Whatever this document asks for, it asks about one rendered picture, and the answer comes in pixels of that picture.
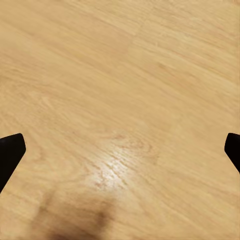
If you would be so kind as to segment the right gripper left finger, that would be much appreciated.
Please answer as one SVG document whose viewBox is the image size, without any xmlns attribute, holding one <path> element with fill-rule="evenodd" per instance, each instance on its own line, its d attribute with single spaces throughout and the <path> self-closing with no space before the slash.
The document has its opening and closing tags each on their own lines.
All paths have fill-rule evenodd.
<svg viewBox="0 0 240 240">
<path fill-rule="evenodd" d="M 0 193 L 26 153 L 22 133 L 0 138 Z"/>
</svg>

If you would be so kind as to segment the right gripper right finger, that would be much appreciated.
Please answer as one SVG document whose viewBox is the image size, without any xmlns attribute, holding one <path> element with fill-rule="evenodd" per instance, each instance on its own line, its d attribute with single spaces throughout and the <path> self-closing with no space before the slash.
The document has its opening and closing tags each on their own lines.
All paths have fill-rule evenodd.
<svg viewBox="0 0 240 240">
<path fill-rule="evenodd" d="M 225 153 L 240 173 L 240 135 L 229 133 L 224 147 Z"/>
</svg>

